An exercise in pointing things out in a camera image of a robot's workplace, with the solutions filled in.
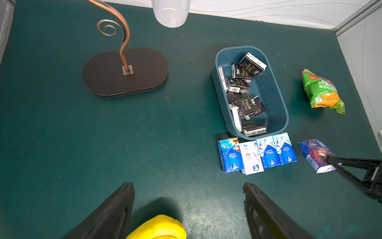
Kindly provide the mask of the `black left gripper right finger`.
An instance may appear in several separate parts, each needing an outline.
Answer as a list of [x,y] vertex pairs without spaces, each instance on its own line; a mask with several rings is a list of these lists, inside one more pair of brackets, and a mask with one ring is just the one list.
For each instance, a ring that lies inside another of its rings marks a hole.
[[313,239],[259,187],[246,182],[245,213],[253,239]]

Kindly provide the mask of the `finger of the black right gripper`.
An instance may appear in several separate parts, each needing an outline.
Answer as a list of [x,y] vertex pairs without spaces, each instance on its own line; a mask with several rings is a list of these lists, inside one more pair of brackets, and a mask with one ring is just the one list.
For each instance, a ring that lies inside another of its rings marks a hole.
[[382,202],[382,161],[326,156],[325,162],[365,196]]

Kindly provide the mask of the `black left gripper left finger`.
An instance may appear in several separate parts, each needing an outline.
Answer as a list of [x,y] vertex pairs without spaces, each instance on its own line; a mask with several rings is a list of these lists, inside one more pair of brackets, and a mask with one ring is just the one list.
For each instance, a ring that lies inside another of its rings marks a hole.
[[72,229],[65,239],[125,239],[128,235],[135,190],[123,183],[86,219]]

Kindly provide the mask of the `white blue tissue pack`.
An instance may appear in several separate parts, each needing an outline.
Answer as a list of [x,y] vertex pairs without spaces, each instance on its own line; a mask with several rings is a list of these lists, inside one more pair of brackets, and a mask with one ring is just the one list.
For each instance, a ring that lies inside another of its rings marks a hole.
[[241,170],[243,175],[250,175],[264,172],[264,167],[259,154],[257,142],[249,141],[239,144],[244,169]]

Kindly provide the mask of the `red blue tissue pack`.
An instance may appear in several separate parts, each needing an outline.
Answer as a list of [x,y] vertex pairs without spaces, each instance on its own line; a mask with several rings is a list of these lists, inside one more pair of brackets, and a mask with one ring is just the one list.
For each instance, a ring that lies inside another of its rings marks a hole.
[[321,140],[310,139],[299,142],[298,149],[317,174],[336,170],[326,161],[327,157],[335,154]]

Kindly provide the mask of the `light blue tissue pack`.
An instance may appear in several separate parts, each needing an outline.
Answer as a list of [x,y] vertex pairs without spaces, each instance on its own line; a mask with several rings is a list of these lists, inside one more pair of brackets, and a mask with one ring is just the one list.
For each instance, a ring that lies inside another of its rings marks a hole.
[[297,158],[287,132],[274,135],[273,140],[281,165],[297,162]]
[[272,136],[257,139],[257,145],[264,169],[281,164]]

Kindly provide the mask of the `dark blue tissue pack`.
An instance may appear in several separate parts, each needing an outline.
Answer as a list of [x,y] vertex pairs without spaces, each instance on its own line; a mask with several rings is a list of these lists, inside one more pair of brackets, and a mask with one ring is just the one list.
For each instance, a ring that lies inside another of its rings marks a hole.
[[224,173],[241,171],[244,169],[243,158],[238,138],[217,141],[219,156]]

